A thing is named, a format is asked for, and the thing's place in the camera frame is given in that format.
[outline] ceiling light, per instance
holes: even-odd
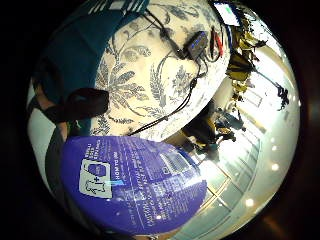
[[[279,164],[277,164],[277,163],[272,164],[271,169],[272,169],[273,171],[279,170]]]
[[[247,206],[247,207],[252,207],[253,205],[254,205],[253,199],[252,199],[252,198],[248,198],[248,199],[246,200],[246,206]]]

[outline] white label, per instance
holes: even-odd
[[[110,164],[83,159],[79,191],[92,197],[112,198]]]

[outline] black electronic device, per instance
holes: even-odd
[[[185,50],[192,60],[196,60],[207,45],[207,34],[204,31],[199,31],[186,44]]]

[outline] teal fabric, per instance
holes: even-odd
[[[121,9],[109,9],[116,2],[121,3]],[[143,13],[148,4],[149,0],[89,0],[71,14],[54,32],[41,56],[48,57],[63,78],[62,92],[52,79],[42,79],[48,99],[59,103],[78,88],[94,87],[108,40],[118,29]],[[80,125],[81,134],[87,135],[89,119],[80,121]]]

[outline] wire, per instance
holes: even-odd
[[[144,131],[144,130],[146,130],[146,129],[148,129],[148,128],[151,128],[151,127],[157,125],[158,123],[160,123],[160,122],[162,122],[162,121],[164,121],[164,120],[167,121],[170,116],[176,114],[177,112],[181,111],[183,108],[185,108],[185,107],[187,106],[187,104],[188,104],[189,101],[190,101],[190,98],[191,98],[191,95],[192,95],[192,91],[193,91],[193,89],[194,89],[194,88],[196,87],[196,85],[197,85],[197,80],[198,80],[198,78],[201,78],[201,77],[205,76],[205,75],[208,73],[208,70],[207,70],[206,72],[200,74],[201,64],[200,64],[198,61],[196,61],[196,63],[197,63],[197,65],[198,65],[197,75],[190,81],[188,95],[187,95],[186,98],[182,101],[182,103],[181,103],[174,111],[172,111],[172,112],[169,113],[168,115],[163,116],[163,117],[161,117],[161,118],[159,118],[159,119],[157,119],[157,120],[155,120],[155,121],[153,121],[153,122],[151,122],[151,123],[148,123],[147,125],[142,126],[141,128],[135,130],[134,132],[129,133],[128,136],[132,136],[132,135],[134,135],[134,134],[137,134],[137,133],[139,133],[139,132],[142,132],[142,131]]]
[[[177,56],[182,60],[185,59],[187,55],[179,48],[178,44],[171,39],[170,34],[163,23],[152,12],[150,12],[149,9],[146,9],[145,11],[160,25],[160,27],[154,24],[154,22],[152,22],[145,14],[142,14],[142,16],[160,30],[160,34],[166,37]]]

